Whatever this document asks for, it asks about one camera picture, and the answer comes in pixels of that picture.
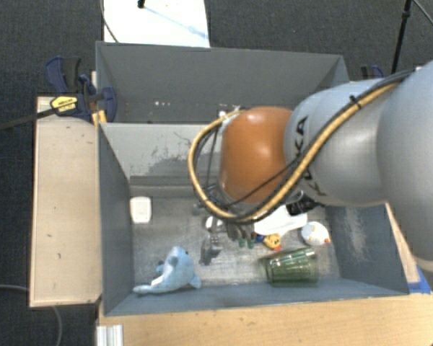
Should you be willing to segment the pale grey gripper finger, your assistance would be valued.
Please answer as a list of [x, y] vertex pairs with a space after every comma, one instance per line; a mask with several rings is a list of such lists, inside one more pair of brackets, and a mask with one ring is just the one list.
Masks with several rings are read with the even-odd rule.
[[208, 266], [211, 264], [213, 258], [214, 258], [214, 245], [213, 244], [210, 244], [209, 246], [203, 245], [201, 247], [199, 264]]
[[210, 255], [219, 255], [222, 251], [222, 243], [219, 240], [219, 234], [213, 230], [209, 234], [209, 252]]

